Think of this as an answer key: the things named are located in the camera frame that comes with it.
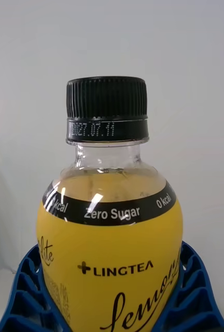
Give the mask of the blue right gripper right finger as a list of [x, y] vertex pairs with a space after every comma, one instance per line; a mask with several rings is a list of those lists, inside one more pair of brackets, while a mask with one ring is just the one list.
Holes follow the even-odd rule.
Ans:
[[205, 265], [186, 242], [178, 282], [152, 331], [224, 331]]

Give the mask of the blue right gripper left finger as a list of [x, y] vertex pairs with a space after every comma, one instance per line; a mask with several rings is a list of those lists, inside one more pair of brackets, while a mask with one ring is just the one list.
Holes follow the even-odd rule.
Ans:
[[68, 331], [67, 322], [47, 291], [37, 245], [19, 264], [0, 331]]

